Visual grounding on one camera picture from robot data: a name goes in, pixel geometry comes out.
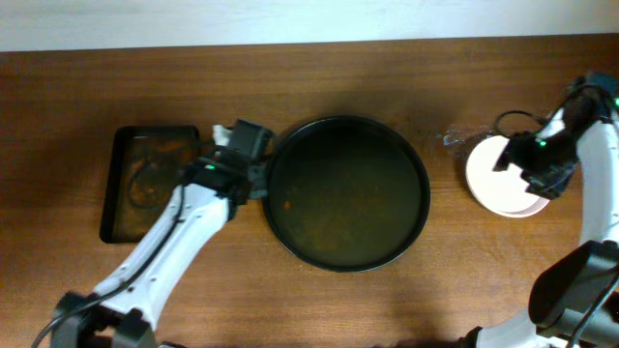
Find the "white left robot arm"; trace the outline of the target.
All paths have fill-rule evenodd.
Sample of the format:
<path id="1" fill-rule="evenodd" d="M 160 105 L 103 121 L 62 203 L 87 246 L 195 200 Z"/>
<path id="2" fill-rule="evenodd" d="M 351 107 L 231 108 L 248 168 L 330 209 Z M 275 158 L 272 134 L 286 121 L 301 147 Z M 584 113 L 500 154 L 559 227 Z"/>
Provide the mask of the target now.
<path id="1" fill-rule="evenodd" d="M 67 293 L 32 344 L 156 347 L 159 318 L 197 253 L 239 206 L 265 196 L 265 140 L 217 144 L 185 171 L 155 224 L 88 296 Z"/>

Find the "black rectangular tray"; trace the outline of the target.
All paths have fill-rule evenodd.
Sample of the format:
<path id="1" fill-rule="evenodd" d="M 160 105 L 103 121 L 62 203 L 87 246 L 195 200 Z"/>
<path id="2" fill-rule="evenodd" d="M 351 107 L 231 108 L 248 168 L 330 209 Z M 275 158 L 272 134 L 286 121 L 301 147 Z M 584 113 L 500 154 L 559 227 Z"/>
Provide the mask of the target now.
<path id="1" fill-rule="evenodd" d="M 195 126 L 126 126 L 114 134 L 100 239 L 137 243 L 156 222 L 181 169 L 199 152 Z"/>

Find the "pale grey plate bottom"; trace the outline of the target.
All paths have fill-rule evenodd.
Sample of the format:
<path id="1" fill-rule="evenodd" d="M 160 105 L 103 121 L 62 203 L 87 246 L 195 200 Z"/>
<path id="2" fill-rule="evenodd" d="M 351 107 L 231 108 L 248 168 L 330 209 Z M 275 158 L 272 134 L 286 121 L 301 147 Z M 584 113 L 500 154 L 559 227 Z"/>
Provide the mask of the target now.
<path id="1" fill-rule="evenodd" d="M 486 209 L 496 207 L 514 211 L 528 207 L 539 199 L 546 199 L 526 191 L 528 184 L 520 177 L 522 169 L 518 166 L 509 164 L 505 171 L 493 170 L 508 142 L 506 137 L 499 135 L 481 141 L 465 164 L 467 185 Z"/>

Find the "cream plate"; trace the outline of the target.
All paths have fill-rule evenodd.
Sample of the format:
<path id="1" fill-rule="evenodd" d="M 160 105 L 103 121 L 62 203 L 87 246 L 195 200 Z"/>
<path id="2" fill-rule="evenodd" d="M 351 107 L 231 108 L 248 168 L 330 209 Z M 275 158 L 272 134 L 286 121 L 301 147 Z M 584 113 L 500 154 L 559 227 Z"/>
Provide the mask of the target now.
<path id="1" fill-rule="evenodd" d="M 497 209 L 496 207 L 487 207 L 487 209 L 499 216 L 506 218 L 528 218 L 540 212 L 543 208 L 547 206 L 548 203 L 549 201 L 546 199 L 539 199 L 533 202 L 528 207 L 517 209 L 514 211 L 501 210 Z"/>

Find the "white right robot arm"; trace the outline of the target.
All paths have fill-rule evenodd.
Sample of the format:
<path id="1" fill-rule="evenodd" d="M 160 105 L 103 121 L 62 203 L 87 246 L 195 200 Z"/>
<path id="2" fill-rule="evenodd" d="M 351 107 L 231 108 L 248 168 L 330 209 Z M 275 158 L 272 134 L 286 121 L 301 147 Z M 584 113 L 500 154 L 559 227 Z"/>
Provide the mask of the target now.
<path id="1" fill-rule="evenodd" d="M 465 178 L 486 209 L 531 217 L 582 171 L 582 229 L 575 250 L 541 273 L 528 307 L 460 347 L 615 347 L 618 344 L 618 81 L 578 77 L 539 128 L 476 145 Z"/>

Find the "black round tray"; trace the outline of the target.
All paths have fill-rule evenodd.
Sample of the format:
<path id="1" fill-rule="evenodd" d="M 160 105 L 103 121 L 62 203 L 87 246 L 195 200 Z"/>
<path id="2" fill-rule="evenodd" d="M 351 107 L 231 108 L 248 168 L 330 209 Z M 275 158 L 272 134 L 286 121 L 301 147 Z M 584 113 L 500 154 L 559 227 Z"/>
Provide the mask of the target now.
<path id="1" fill-rule="evenodd" d="M 301 124 L 267 169 L 264 217 L 281 244 L 323 270 L 358 273 L 403 255 L 431 206 L 426 168 L 408 140 L 370 118 Z"/>

